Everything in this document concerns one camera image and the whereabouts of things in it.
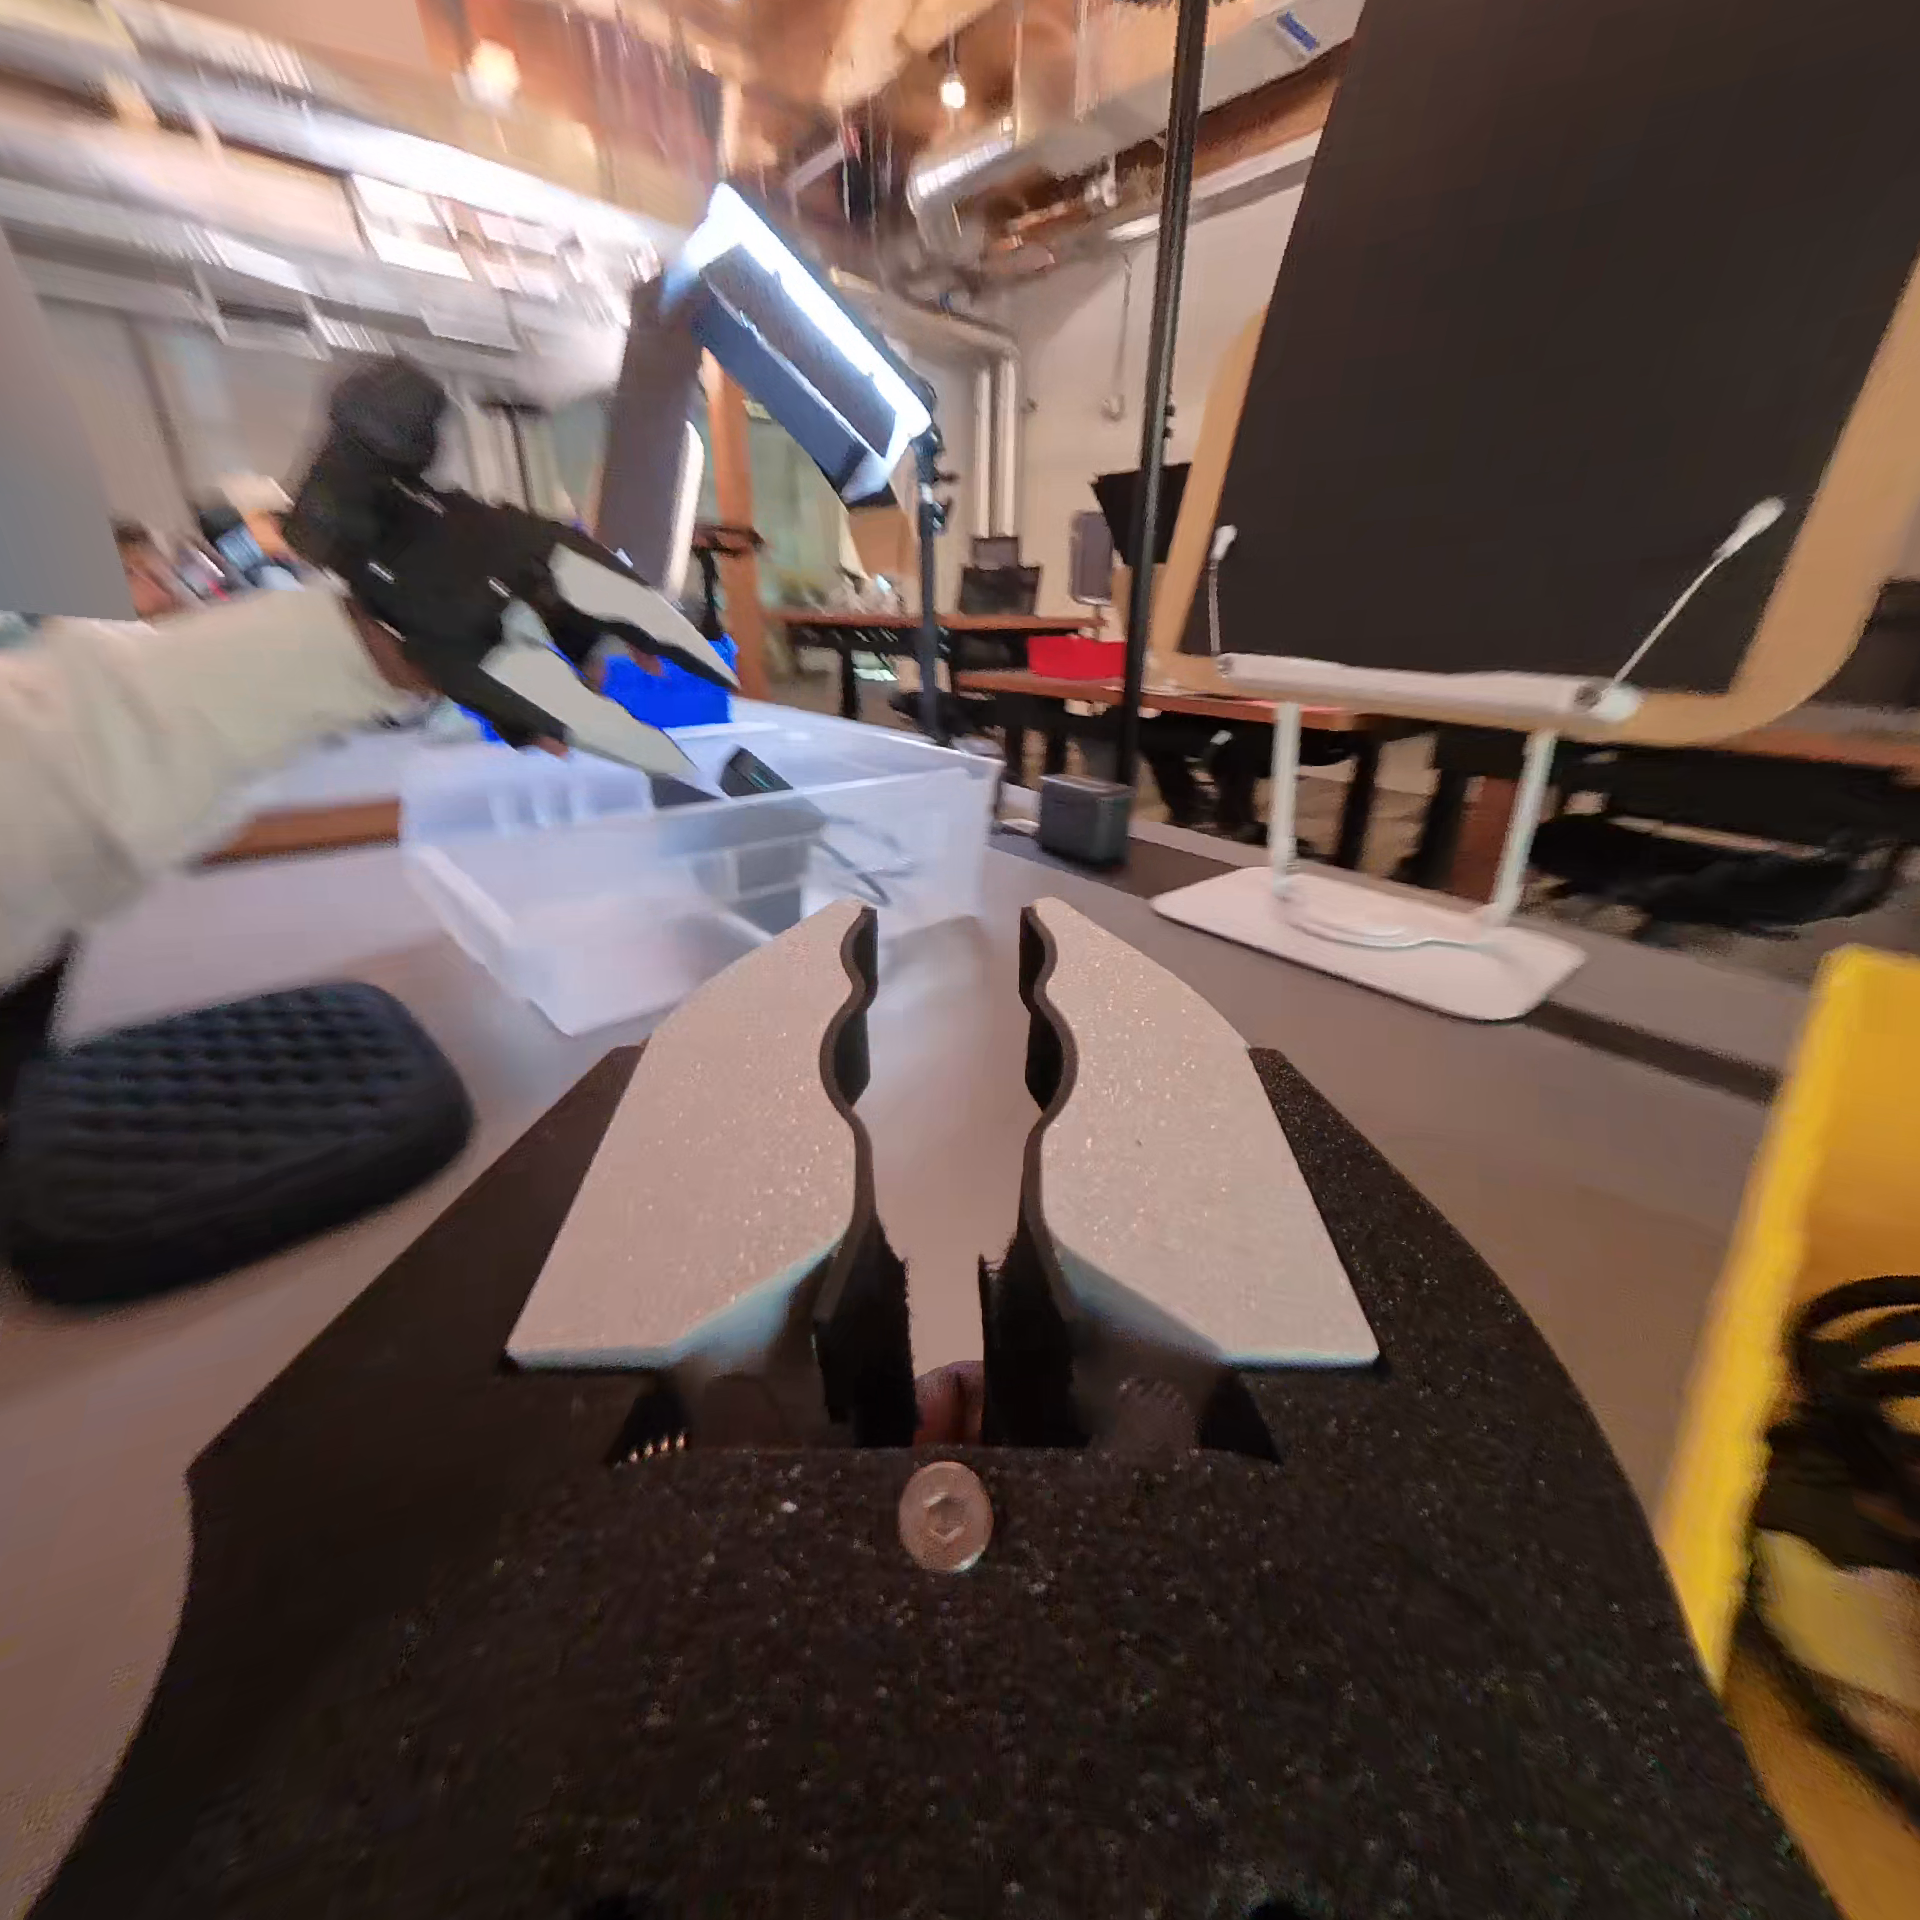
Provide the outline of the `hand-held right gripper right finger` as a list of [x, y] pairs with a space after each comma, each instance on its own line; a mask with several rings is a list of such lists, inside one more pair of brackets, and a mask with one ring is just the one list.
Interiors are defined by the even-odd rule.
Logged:
[[1020, 913], [1017, 1226], [982, 1269], [990, 1447], [1276, 1447], [1248, 1372], [1379, 1359], [1239, 1031], [1065, 901]]

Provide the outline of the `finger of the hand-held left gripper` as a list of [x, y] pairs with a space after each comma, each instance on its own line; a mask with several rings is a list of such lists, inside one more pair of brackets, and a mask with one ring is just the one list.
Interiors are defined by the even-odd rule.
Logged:
[[696, 777], [669, 733], [636, 720], [580, 678], [528, 600], [508, 600], [500, 643], [486, 657], [486, 678], [540, 710], [531, 720], [540, 739], [557, 739], [572, 751], [625, 764], [652, 780]]
[[731, 665], [655, 587], [594, 539], [555, 539], [548, 555], [548, 634], [567, 660], [585, 665], [608, 649], [668, 660], [669, 667], [736, 689]]

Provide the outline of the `black light stand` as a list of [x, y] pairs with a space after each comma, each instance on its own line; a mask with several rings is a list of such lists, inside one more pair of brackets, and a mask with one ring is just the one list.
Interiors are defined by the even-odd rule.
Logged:
[[941, 609], [939, 609], [939, 539], [945, 532], [945, 494], [948, 473], [941, 464], [945, 442], [934, 418], [928, 418], [911, 439], [916, 462], [916, 542], [920, 542], [920, 623], [916, 623], [916, 667], [920, 667], [920, 731], [945, 749], [945, 693], [941, 693]]

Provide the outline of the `dark flat device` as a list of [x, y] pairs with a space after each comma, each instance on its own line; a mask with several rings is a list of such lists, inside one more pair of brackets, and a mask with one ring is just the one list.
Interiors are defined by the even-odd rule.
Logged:
[[727, 901], [769, 938], [805, 918], [805, 873], [824, 820], [748, 749], [731, 749], [717, 777], [725, 807]]

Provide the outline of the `studio light panel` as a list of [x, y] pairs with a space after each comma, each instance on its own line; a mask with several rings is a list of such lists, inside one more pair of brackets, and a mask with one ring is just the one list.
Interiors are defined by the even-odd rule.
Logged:
[[659, 317], [809, 457], [846, 510], [928, 483], [941, 436], [934, 388], [786, 245], [765, 208], [717, 181], [659, 277]]

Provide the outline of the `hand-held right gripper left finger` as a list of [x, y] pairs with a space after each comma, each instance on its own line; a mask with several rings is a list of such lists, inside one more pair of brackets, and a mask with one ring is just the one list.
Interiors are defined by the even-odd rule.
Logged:
[[505, 1359], [630, 1376], [616, 1447], [908, 1447], [908, 1271], [876, 1214], [876, 909], [835, 901], [643, 1044]]

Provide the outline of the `black wrist rest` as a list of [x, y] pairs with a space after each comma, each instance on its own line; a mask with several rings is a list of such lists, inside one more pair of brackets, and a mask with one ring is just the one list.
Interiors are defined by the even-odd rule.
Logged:
[[126, 1023], [11, 1082], [2, 1269], [46, 1306], [130, 1306], [405, 1200], [470, 1130], [458, 1066], [369, 983]]

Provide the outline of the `person's left forearm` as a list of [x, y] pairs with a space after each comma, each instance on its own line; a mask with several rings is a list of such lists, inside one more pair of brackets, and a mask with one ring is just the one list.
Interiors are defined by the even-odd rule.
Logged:
[[422, 698], [324, 587], [161, 623], [55, 616], [2, 649], [2, 991], [213, 851], [257, 780]]

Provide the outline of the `silver air duct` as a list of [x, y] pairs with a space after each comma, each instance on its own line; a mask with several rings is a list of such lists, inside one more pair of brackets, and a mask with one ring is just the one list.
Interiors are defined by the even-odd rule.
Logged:
[[1031, 170], [1075, 180], [1155, 135], [1163, 124], [1126, 100], [1064, 122], [1003, 113], [911, 161], [905, 173], [908, 219], [923, 248], [945, 255], [963, 245], [963, 205], [986, 189]]

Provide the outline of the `black pole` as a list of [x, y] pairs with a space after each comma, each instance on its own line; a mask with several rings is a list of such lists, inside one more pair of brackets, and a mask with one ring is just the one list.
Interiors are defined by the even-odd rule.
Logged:
[[1140, 693], [1142, 693], [1142, 657], [1146, 657], [1151, 607], [1155, 607], [1155, 568], [1161, 568], [1155, 551], [1161, 551], [1161, 503], [1163, 503], [1163, 448], [1172, 431], [1179, 286], [1188, 272], [1194, 140], [1203, 122], [1204, 16], [1211, 5], [1175, 5], [1172, 88], [1167, 88], [1167, 128], [1163, 128], [1163, 189], [1161, 189], [1161, 230], [1155, 230], [1155, 295], [1146, 311], [1146, 362], [1142, 362], [1142, 391], [1140, 391], [1135, 568], [1129, 587], [1129, 636], [1126, 636], [1117, 762], [1111, 762], [1111, 780], [1126, 794], [1126, 816], [1135, 803], [1135, 777], [1140, 777]]

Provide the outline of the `black sheet wooden board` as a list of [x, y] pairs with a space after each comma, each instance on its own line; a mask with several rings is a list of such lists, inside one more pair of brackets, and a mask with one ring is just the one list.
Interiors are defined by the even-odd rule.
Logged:
[[1155, 651], [1188, 685], [1705, 744], [1916, 520], [1916, 5], [1361, 5]]

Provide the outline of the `white table wooden edge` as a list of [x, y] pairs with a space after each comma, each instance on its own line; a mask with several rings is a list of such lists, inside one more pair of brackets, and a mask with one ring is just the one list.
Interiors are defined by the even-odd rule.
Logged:
[[453, 705], [422, 720], [342, 733], [249, 789], [232, 832], [195, 867], [241, 867], [381, 851], [399, 842], [402, 789], [447, 757], [491, 749], [491, 739]]

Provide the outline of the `clear plastic bin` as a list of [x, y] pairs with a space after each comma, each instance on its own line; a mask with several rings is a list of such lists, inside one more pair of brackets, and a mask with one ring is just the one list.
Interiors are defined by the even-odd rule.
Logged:
[[901, 938], [976, 916], [1001, 757], [761, 701], [674, 740], [695, 780], [491, 744], [402, 789], [414, 894], [470, 961], [562, 1036], [655, 1022], [779, 938], [727, 901], [717, 777], [731, 749], [769, 762], [824, 820], [805, 918], [857, 904], [881, 938]]

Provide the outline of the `yellow plastic bin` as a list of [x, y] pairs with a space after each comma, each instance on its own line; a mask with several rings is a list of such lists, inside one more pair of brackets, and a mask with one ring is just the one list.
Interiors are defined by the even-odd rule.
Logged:
[[1656, 1539], [1696, 1653], [1841, 1915], [1916, 1915], [1916, 1828], [1811, 1738], [1740, 1633], [1785, 1340], [1824, 1293], [1916, 1278], [1916, 957], [1841, 945], [1816, 976], [1705, 1311]]

